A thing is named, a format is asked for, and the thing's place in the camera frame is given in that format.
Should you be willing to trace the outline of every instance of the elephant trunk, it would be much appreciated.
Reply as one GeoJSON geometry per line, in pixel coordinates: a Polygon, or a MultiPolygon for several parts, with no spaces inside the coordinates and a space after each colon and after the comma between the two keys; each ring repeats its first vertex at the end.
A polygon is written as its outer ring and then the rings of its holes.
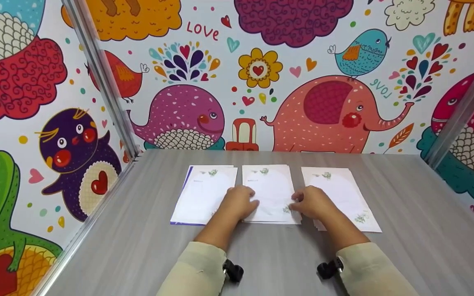
{"type": "Polygon", "coordinates": [[[369,131],[375,132],[390,130],[402,122],[405,116],[407,116],[407,114],[409,113],[409,110],[411,109],[412,105],[414,105],[413,102],[405,103],[405,108],[403,109],[402,113],[395,119],[383,120],[380,116],[378,116],[376,120],[365,123],[365,128],[369,131]]]}

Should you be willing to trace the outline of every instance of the bird wing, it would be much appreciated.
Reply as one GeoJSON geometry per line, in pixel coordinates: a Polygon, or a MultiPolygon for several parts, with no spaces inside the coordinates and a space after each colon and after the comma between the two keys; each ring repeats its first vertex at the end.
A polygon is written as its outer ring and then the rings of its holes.
{"type": "Polygon", "coordinates": [[[343,54],[344,60],[357,60],[360,56],[361,44],[350,46],[343,54]]]}

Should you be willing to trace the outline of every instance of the sheet of paper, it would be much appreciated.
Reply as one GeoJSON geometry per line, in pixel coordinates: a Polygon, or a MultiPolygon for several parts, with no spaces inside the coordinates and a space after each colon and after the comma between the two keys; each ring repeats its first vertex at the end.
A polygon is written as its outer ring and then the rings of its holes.
{"type": "Polygon", "coordinates": [[[205,225],[216,212],[228,188],[235,186],[236,178],[236,167],[190,167],[171,224],[205,225]]]}
{"type": "MultiPolygon", "coordinates": [[[[337,167],[301,167],[305,185],[319,187],[327,193],[359,230],[381,232],[376,218],[361,195],[361,191],[349,169],[337,167]]],[[[326,230],[320,221],[315,220],[318,230],[326,230]]]]}
{"type": "Polygon", "coordinates": [[[290,167],[285,164],[243,165],[242,184],[256,192],[252,200],[260,201],[245,222],[301,224],[301,215],[288,209],[294,193],[290,167]]]}

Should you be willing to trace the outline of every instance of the table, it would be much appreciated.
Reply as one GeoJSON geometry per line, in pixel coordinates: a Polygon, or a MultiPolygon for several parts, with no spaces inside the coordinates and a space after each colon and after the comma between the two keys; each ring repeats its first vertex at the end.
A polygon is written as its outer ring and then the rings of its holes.
{"type": "MultiPolygon", "coordinates": [[[[474,217],[418,156],[148,150],[138,159],[38,294],[155,295],[201,230],[169,223],[190,164],[288,164],[296,189],[304,186],[300,167],[348,167],[383,230],[367,236],[418,293],[474,295],[474,217]]],[[[309,219],[241,223],[228,257],[243,266],[244,278],[226,283],[222,295],[346,295],[339,281],[316,275],[318,264],[334,257],[328,242],[309,219]]]]}

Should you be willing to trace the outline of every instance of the beige sleeve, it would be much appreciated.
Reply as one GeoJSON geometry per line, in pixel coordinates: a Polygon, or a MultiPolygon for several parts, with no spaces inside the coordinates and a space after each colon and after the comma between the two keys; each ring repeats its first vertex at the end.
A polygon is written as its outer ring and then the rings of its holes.
{"type": "Polygon", "coordinates": [[[336,254],[350,296],[417,296],[411,284],[375,243],[355,244],[336,254]]]}
{"type": "Polygon", "coordinates": [[[217,296],[224,284],[226,253],[211,244],[190,242],[160,286],[157,296],[217,296]]]}

